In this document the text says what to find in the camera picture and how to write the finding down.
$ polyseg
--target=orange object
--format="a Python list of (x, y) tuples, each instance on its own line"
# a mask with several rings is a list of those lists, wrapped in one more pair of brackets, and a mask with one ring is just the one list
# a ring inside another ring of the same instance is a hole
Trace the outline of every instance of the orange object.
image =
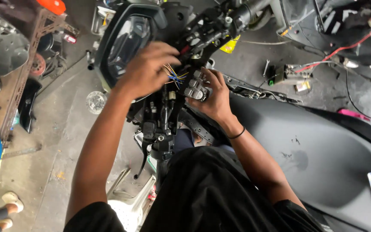
[(65, 4), (61, 0), (37, 0), (37, 2), (56, 15), (65, 11)]

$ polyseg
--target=pink object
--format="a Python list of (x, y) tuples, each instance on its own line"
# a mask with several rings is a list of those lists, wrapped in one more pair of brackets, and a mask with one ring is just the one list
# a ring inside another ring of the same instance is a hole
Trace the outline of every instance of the pink object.
[(363, 120), (366, 120), (366, 121), (370, 122), (370, 119), (368, 117), (364, 116), (363, 114), (356, 113), (356, 112), (348, 110), (348, 109), (344, 109), (344, 108), (340, 109), (339, 111), (337, 111), (337, 113), (341, 113), (341, 114), (344, 114), (344, 115), (360, 118), (360, 119), (363, 119)]

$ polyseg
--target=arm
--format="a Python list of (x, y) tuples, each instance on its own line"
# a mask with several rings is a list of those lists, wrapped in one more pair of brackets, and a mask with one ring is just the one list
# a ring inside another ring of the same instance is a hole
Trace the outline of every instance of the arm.
[[(187, 101), (214, 119), (224, 129), (227, 136), (239, 135), (244, 128), (237, 117), (231, 113), (229, 90), (225, 85), (223, 75), (219, 71), (205, 68), (202, 68), (202, 72), (210, 82), (205, 86), (213, 89), (213, 94), (205, 102), (193, 99)], [(278, 163), (248, 131), (230, 141), (247, 176), (272, 204), (288, 199), (304, 208)]]
[(178, 51), (162, 42), (144, 48), (128, 65), (88, 134), (75, 167), (67, 223), (91, 203), (107, 202), (106, 182), (117, 154), (131, 101), (159, 90), (167, 82), (165, 64), (179, 64)]

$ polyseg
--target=black wristband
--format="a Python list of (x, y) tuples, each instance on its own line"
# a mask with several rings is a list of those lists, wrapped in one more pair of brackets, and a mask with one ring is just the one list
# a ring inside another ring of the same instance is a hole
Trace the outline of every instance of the black wristband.
[(243, 131), (242, 131), (239, 135), (237, 135), (237, 136), (235, 136), (235, 137), (229, 137), (229, 136), (227, 136), (227, 137), (228, 137), (229, 139), (231, 139), (231, 140), (233, 140), (233, 139), (237, 139), (237, 138), (240, 137), (240, 135), (242, 135), (245, 131), (246, 131), (246, 128), (243, 127)]

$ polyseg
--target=left hand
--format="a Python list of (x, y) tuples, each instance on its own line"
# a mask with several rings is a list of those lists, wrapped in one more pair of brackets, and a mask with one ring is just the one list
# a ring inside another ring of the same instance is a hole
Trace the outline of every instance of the left hand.
[(181, 64), (174, 57), (179, 54), (177, 49), (164, 42), (151, 42), (127, 64), (126, 72), (117, 81), (115, 89), (126, 90), (131, 100), (159, 90), (168, 82), (164, 65)]

